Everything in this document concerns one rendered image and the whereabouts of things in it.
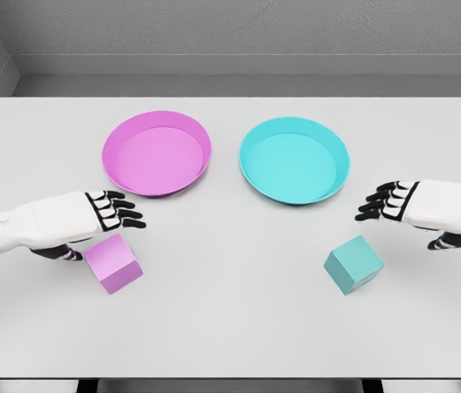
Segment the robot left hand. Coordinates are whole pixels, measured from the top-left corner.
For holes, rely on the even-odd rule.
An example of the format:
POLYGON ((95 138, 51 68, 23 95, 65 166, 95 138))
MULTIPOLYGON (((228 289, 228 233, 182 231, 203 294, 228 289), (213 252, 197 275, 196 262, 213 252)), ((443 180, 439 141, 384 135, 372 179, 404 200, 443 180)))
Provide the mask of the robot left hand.
POLYGON ((21 244, 50 260, 81 261, 83 255, 70 247, 72 243, 120 228, 147 226, 135 204, 112 190, 71 192, 29 202, 20 207, 20 217, 25 220, 21 244))

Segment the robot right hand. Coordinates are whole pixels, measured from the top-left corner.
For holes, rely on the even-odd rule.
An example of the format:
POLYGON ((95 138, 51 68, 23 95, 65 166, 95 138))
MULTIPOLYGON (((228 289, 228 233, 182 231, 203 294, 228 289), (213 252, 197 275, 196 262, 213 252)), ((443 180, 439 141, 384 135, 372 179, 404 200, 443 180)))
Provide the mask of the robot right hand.
POLYGON ((358 208, 357 222, 386 219, 441 235, 430 251, 461 248, 461 183, 425 179, 394 181, 377 187, 358 208))

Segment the pink block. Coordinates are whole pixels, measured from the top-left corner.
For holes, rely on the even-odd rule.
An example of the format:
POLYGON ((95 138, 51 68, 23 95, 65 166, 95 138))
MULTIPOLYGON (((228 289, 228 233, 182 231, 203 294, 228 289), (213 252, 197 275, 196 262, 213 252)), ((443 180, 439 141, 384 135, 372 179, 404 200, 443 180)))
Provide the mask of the pink block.
POLYGON ((120 233, 88 248, 84 258, 108 294, 114 294, 143 275, 137 258, 120 233))

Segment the cyan block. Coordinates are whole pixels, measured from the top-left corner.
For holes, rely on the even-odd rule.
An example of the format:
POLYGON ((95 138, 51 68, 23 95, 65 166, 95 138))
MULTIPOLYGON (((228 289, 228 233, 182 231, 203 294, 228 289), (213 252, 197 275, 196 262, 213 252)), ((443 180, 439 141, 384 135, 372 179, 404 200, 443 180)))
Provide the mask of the cyan block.
POLYGON ((348 295, 374 279, 385 262, 364 237, 355 237, 332 250, 323 267, 339 290, 348 295))

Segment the pink plate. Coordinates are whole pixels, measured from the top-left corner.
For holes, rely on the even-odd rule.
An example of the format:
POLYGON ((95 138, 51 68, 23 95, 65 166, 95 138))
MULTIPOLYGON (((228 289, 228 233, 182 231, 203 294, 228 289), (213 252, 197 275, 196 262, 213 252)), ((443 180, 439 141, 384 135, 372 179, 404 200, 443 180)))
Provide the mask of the pink plate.
POLYGON ((176 111, 150 111, 111 132, 102 165, 110 181, 125 191, 162 197, 197 181, 211 153, 210 136, 198 121, 176 111))

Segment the cyan plate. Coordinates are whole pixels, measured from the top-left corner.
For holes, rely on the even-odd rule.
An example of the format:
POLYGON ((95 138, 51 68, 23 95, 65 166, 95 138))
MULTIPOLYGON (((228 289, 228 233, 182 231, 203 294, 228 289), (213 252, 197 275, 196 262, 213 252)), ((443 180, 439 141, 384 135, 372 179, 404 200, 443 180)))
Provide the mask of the cyan plate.
POLYGON ((340 137, 301 117, 256 125, 242 139, 238 159, 256 191, 288 205, 323 201, 338 192, 350 174, 350 155, 340 137))

